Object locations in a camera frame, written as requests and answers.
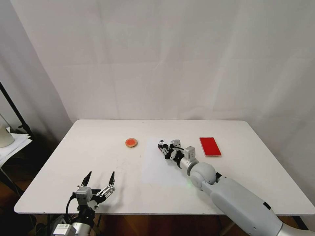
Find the white wall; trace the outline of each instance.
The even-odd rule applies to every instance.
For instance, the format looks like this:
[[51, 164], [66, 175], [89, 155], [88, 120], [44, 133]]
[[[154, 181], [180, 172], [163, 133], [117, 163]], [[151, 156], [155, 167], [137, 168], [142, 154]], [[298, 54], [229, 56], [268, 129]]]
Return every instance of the white wall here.
[[315, 203], [315, 1], [11, 2], [73, 121], [246, 120]]
[[[10, 1], [0, 1], [0, 80], [32, 131], [55, 147], [72, 123]], [[21, 124], [2, 93], [0, 108], [9, 125]]]

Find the paper sheet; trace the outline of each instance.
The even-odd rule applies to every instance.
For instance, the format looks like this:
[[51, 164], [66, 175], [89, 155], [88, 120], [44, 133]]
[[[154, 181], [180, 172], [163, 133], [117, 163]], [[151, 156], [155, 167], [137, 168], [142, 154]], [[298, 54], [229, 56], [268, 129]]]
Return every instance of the paper sheet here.
[[1, 156], [0, 157], [0, 168], [3, 166], [3, 164], [10, 159], [14, 154], [16, 154], [18, 151], [20, 151], [22, 148], [24, 148], [26, 145], [30, 144], [32, 140], [26, 139], [23, 141], [19, 147], [17, 147], [14, 151], [12, 151], [9, 155], [7, 156]]
[[145, 158], [142, 165], [142, 182], [157, 183], [168, 186], [184, 186], [187, 184], [187, 175], [171, 160], [165, 160], [158, 149], [159, 138], [150, 138], [147, 141]]
[[25, 147], [27, 144], [31, 142], [28, 139], [30, 136], [27, 134], [15, 134], [12, 133], [14, 137], [14, 142], [6, 147], [0, 148], [0, 167], [15, 153]]

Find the floor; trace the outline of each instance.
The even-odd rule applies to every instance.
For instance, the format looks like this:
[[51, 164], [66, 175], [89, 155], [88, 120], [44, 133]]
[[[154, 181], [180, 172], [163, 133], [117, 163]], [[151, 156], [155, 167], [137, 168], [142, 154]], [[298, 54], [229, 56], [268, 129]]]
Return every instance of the floor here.
[[[8, 176], [23, 190], [26, 190], [34, 175], [19, 166], [5, 169]], [[3, 183], [0, 183], [0, 227], [2, 235], [46, 235], [46, 215], [36, 215], [36, 226], [33, 227], [34, 217], [19, 215], [13, 211], [18, 196]], [[290, 216], [279, 217], [292, 227], [298, 227]], [[215, 235], [231, 223], [226, 216], [180, 216], [180, 215], [103, 215], [99, 229], [105, 235], [125, 236], [167, 236], [167, 235]], [[238, 226], [234, 225], [226, 236], [242, 236], [245, 234]]]

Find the black pole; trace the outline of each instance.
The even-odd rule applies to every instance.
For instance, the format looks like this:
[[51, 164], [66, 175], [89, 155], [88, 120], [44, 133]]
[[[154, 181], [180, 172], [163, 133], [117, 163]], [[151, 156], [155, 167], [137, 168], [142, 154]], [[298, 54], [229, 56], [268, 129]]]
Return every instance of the black pole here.
[[28, 126], [28, 124], [23, 119], [21, 113], [16, 108], [15, 104], [13, 103], [12, 99], [8, 95], [7, 91], [5, 90], [5, 88], [3, 87], [1, 82], [0, 82], [0, 90], [3, 93], [4, 97], [6, 98], [6, 100], [8, 101], [8, 103], [10, 104], [10, 106], [13, 109], [14, 113], [16, 114], [16, 116], [19, 118], [19, 120], [21, 122], [21, 125], [19, 126], [19, 128], [23, 128], [31, 136], [31, 138], [34, 139], [35, 137], [34, 137], [33, 132], [31, 131], [30, 127]]

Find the gray robot arm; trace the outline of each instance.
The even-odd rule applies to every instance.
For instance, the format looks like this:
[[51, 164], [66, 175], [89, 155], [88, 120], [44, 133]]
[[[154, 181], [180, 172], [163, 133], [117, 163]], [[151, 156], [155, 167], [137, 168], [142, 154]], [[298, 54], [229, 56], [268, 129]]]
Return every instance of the gray robot arm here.
[[208, 163], [199, 163], [195, 158], [195, 148], [182, 149], [179, 140], [167, 146], [160, 141], [158, 148], [171, 153], [171, 160], [178, 167], [187, 170], [194, 186], [208, 194], [213, 203], [247, 234], [252, 236], [307, 236], [315, 235], [308, 230], [292, 228], [275, 215], [271, 207], [251, 191], [233, 179], [217, 173]]

